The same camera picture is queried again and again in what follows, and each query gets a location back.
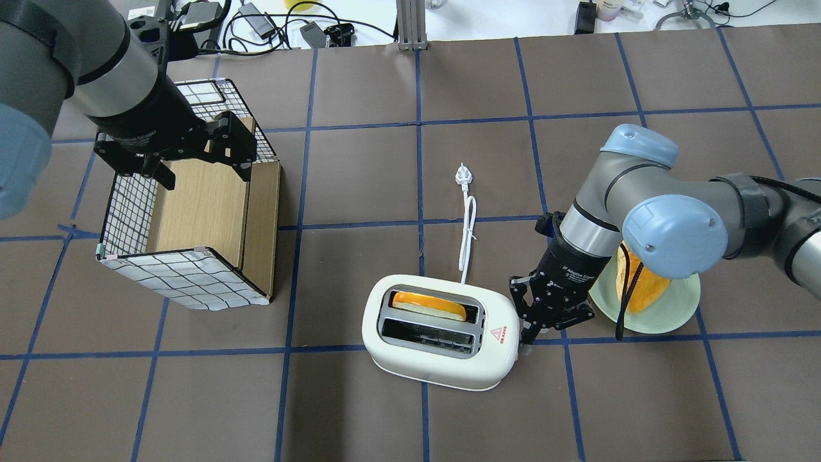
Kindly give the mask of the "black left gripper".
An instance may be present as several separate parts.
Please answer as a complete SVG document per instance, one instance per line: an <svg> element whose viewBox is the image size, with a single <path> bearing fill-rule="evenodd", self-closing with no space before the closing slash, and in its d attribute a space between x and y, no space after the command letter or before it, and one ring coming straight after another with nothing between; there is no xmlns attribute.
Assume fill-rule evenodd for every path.
<svg viewBox="0 0 821 462"><path fill-rule="evenodd" d="M257 160L254 117L223 111L206 123L183 96L153 96L122 114L93 118L94 152L119 176L143 176L172 191L176 176L161 160L196 158L230 166L244 182Z"/></svg>

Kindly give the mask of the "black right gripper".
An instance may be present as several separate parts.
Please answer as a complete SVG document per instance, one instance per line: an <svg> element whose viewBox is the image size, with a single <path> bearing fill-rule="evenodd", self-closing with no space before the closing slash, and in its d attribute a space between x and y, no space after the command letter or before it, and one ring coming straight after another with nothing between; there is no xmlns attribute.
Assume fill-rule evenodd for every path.
<svg viewBox="0 0 821 462"><path fill-rule="evenodd" d="M510 276L509 290L523 321L520 345L532 346L542 329L565 330L595 317L586 293L557 286L542 272Z"/></svg>

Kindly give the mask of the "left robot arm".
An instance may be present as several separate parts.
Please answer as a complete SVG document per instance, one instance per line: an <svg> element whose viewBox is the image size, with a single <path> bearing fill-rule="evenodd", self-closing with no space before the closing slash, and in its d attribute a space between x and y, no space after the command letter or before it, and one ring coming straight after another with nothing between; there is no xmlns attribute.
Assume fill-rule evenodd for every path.
<svg viewBox="0 0 821 462"><path fill-rule="evenodd" d="M118 175L173 190L165 162L195 158L250 181L253 132L229 111L211 122L198 118L166 73L168 62L199 54L194 35L219 26L230 6L187 24L189 6L128 18L107 1L3 1L2 218L27 206L65 100L97 126L103 138L95 152Z"/></svg>

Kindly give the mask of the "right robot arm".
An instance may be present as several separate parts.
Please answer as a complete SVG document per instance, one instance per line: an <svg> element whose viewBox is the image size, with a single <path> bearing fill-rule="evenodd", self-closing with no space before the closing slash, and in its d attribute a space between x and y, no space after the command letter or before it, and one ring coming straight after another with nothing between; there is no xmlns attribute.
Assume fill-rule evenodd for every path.
<svg viewBox="0 0 821 462"><path fill-rule="evenodd" d="M617 126L571 207L544 213L549 237L536 268L511 276L524 321L520 342L592 319L588 294L624 244L654 273L683 280L721 259L767 255L794 284L819 296L819 178L783 182L745 173L706 182L675 178L679 147L634 124Z"/></svg>

